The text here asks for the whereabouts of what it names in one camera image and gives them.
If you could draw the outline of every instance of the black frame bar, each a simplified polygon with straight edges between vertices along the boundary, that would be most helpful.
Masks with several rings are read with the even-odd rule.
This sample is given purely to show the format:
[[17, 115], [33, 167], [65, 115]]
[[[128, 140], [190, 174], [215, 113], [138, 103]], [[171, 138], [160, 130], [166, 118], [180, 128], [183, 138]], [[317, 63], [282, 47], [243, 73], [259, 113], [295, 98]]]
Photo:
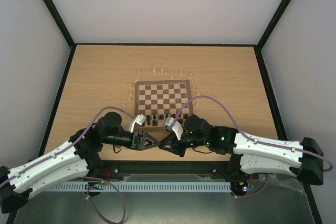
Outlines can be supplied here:
[[[260, 70], [260, 74], [261, 74], [261, 78], [263, 80], [263, 84], [265, 87], [265, 92], [266, 92], [266, 96], [268, 99], [268, 103], [270, 106], [270, 110], [272, 113], [272, 117], [274, 120], [274, 124], [277, 130], [277, 135], [279, 137], [279, 139], [281, 140], [287, 140], [287, 135], [286, 135], [286, 131], [285, 131], [285, 127], [283, 125], [282, 119], [281, 119], [281, 115], [279, 112], [279, 108], [277, 105], [277, 101], [271, 86], [271, 82], [269, 79], [269, 75], [265, 66], [265, 62], [264, 59], [262, 57], [262, 53], [261, 53], [261, 49], [263, 48], [263, 46], [265, 45], [265, 43], [267, 42], [269, 36], [271, 35], [272, 31], [274, 30], [275, 26], [277, 25], [277, 23], [279, 22], [281, 16], [283, 15], [283, 13], [285, 12], [287, 6], [289, 5], [291, 0], [282, 0], [279, 7], [277, 8], [276, 12], [274, 13], [270, 23], [268, 24], [264, 34], [262, 35], [258, 45], [247, 45], [247, 44], [165, 44], [165, 43], [161, 43], [161, 44], [151, 44], [151, 43], [78, 43], [75, 44], [74, 40], [72, 39], [68, 29], [66, 28], [61, 16], [59, 15], [54, 3], [52, 0], [43, 0], [44, 3], [46, 4], [48, 10], [50, 11], [52, 17], [54, 18], [57, 26], [59, 27], [60, 31], [62, 32], [65, 40], [67, 41], [69, 47], [71, 48], [69, 57], [68, 57], [68, 61], [64, 70], [64, 74], [57, 92], [57, 96], [55, 99], [55, 103], [53, 106], [53, 109], [51, 111], [51, 115], [48, 121], [48, 125], [46, 128], [46, 132], [45, 135], [43, 137], [39, 152], [38, 152], [38, 156], [43, 155], [47, 142], [48, 142], [48, 138], [50, 135], [50, 131], [51, 131], [51, 127], [52, 124], [54, 122], [55, 119], [55, 115], [56, 115], [56, 111], [58, 108], [58, 104], [65, 86], [65, 82], [69, 73], [69, 69], [71, 66], [71, 62], [76, 50], [76, 45], [128, 45], [128, 46], [226, 46], [226, 47], [253, 47], [255, 54], [256, 54], [256, 59], [258, 62], [258, 67]], [[105, 163], [108, 166], [111, 166], [111, 168], [113, 167], [113, 165], [117, 165], [118, 169], [120, 169], [121, 174], [123, 172], [125, 172], [126, 174], [132, 172], [132, 169], [134, 169], [134, 162], [132, 161], [117, 161], [117, 162], [113, 162], [111, 163], [110, 161], [105, 161]], [[146, 170], [150, 170], [150, 171], [155, 171], [155, 163], [157, 162], [151, 162], [151, 161], [147, 161], [147, 162], [140, 162], [141, 163], [141, 168], [138, 166], [137, 170], [134, 170], [135, 172], [141, 172], [143, 171], [145, 173]], [[218, 166], [222, 166], [222, 165], [227, 165], [228, 162], [161, 162], [160, 170], [161, 173], [164, 173], [165, 171], [162, 171], [162, 164], [168, 165], [166, 167], [166, 171], [168, 173], [171, 173], [171, 171], [176, 171], [177, 173], [180, 173], [181, 171], [183, 171], [183, 173], [186, 171], [186, 169], [193, 171], [193, 173], [196, 174], [203, 174], [203, 175], [214, 175], [213, 173], [213, 169], [217, 168]], [[307, 194], [307, 198], [308, 198], [308, 202], [315, 220], [316, 224], [322, 224], [322, 220], [316, 205], [316, 202], [314, 200], [314, 196], [313, 193], [311, 191], [310, 185], [304, 184], [303, 185], [304, 190]], [[9, 214], [9, 217], [7, 219], [7, 224], [13, 224], [15, 221], [15, 217], [16, 217], [17, 212], [11, 212]]]

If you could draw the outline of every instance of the black cable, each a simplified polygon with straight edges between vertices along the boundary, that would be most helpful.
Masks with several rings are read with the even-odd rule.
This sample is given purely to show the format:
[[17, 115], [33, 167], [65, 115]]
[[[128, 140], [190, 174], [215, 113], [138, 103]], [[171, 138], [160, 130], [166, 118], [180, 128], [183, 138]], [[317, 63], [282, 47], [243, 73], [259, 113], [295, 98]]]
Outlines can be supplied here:
[[121, 150], [122, 150], [122, 147], [120, 147], [120, 150], [119, 150], [119, 151], [116, 151], [116, 149], [115, 149], [115, 145], [113, 145], [113, 152], [114, 152], [114, 153], [118, 154], [119, 152], [121, 152]]
[[201, 151], [198, 151], [198, 150], [196, 150], [195, 147], [192, 147], [192, 149], [193, 149], [193, 151], [198, 152], [198, 153], [202, 153], [202, 154], [210, 154], [210, 153], [212, 153], [212, 152], [201, 152]]

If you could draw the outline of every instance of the light chessboard square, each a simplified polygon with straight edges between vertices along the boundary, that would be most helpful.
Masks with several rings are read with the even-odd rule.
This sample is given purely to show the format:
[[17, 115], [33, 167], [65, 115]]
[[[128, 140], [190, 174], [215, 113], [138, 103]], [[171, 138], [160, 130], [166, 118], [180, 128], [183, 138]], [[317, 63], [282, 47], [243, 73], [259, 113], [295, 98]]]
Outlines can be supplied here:
[[[183, 104], [191, 99], [189, 80], [138, 81], [135, 84], [135, 115], [144, 114], [146, 121], [136, 126], [138, 131], [164, 131], [163, 122], [175, 117]], [[193, 114], [189, 103], [178, 118], [183, 125]]]

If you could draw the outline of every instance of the robotic arm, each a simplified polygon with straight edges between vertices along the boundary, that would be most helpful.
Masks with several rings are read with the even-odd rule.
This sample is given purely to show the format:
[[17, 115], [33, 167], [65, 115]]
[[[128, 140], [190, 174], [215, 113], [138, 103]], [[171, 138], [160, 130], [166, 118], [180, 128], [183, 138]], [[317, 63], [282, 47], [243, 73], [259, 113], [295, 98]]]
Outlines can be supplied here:
[[[323, 156], [322, 150], [311, 138], [305, 138], [302, 142], [283, 142], [249, 135], [254, 140], [251, 142], [234, 128], [213, 127], [204, 119], [192, 115], [185, 121], [184, 128], [178, 122], [174, 124], [173, 118], [167, 118], [164, 126], [170, 134], [158, 141], [149, 133], [139, 133], [135, 129], [136, 125], [144, 123], [144, 115], [137, 115], [128, 131], [123, 129], [121, 121], [119, 114], [109, 112], [91, 126], [80, 140], [79, 137], [86, 129], [78, 131], [58, 148], [25, 165], [12, 169], [0, 167], [2, 213], [17, 210], [53, 185], [83, 176], [97, 176], [103, 168], [98, 155], [103, 144], [138, 151], [159, 147], [181, 157], [187, 148], [205, 145], [217, 154], [232, 154], [231, 167], [247, 174], [287, 174], [304, 183], [323, 184], [323, 161], [297, 151], [309, 150]], [[290, 146], [291, 149], [283, 150], [272, 144]]]

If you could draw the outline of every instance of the black metal frame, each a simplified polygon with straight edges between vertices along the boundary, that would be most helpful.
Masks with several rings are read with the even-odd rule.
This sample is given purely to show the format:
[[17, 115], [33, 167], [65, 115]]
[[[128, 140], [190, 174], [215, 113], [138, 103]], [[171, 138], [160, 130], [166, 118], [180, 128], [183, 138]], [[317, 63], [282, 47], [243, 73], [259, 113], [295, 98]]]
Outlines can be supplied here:
[[[76, 50], [76, 45], [129, 45], [129, 46], [225, 46], [225, 47], [253, 47], [256, 59], [258, 62], [261, 78], [264, 83], [265, 92], [267, 95], [268, 103], [270, 106], [270, 110], [272, 113], [272, 117], [274, 120], [274, 124], [277, 130], [277, 135], [280, 140], [287, 140], [287, 135], [285, 131], [285, 127], [283, 125], [280, 112], [278, 109], [277, 101], [269, 80], [269, 76], [267, 73], [267, 69], [265, 66], [264, 59], [262, 57], [261, 50], [263, 46], [265, 45], [266, 41], [268, 40], [269, 36], [271, 35], [272, 31], [274, 30], [276, 24], [279, 22], [282, 14], [285, 12], [287, 6], [289, 5], [291, 0], [282, 0], [279, 7], [277, 8], [276, 12], [274, 13], [269, 25], [267, 26], [264, 34], [262, 35], [258, 45], [247, 45], [247, 44], [144, 44], [144, 43], [75, 43], [72, 39], [68, 29], [66, 28], [64, 22], [62, 21], [62, 18], [60, 17], [54, 3], [52, 0], [43, 0], [49, 9], [51, 15], [53, 16], [56, 24], [58, 25], [60, 31], [62, 32], [65, 40], [67, 41], [69, 47], [71, 48], [69, 58], [64, 70], [64, 74], [57, 92], [57, 96], [55, 99], [55, 103], [53, 106], [53, 110], [50, 115], [50, 119], [46, 128], [46, 132], [44, 135], [44, 138], [42, 140], [38, 156], [43, 155], [47, 141], [49, 138], [49, 134], [51, 131], [52, 124], [54, 122], [54, 118], [56, 115], [56, 111], [58, 108], [58, 104], [63, 92], [63, 88], [65, 86], [65, 82], [67, 79], [67, 75], [71, 66], [71, 62]], [[210, 176], [213, 178], [226, 178], [225, 175], [214, 172], [215, 170], [218, 170], [220, 167], [225, 167], [228, 165], [228, 162], [153, 162], [153, 161], [104, 161], [105, 165], [110, 168], [110, 170], [118, 170], [118, 174], [115, 174], [114, 176], [118, 178], [119, 176], [124, 176], [132, 173], [136, 174], [153, 174], [153, 173], [160, 173], [160, 174], [196, 174], [200, 176]], [[316, 202], [314, 200], [311, 188], [309, 185], [304, 184], [303, 185], [304, 190], [308, 197], [308, 202], [315, 220], [315, 223], [321, 224], [322, 220], [319, 214], [319, 211], [317, 209]], [[16, 217], [16, 212], [11, 212], [7, 224], [13, 224]]]

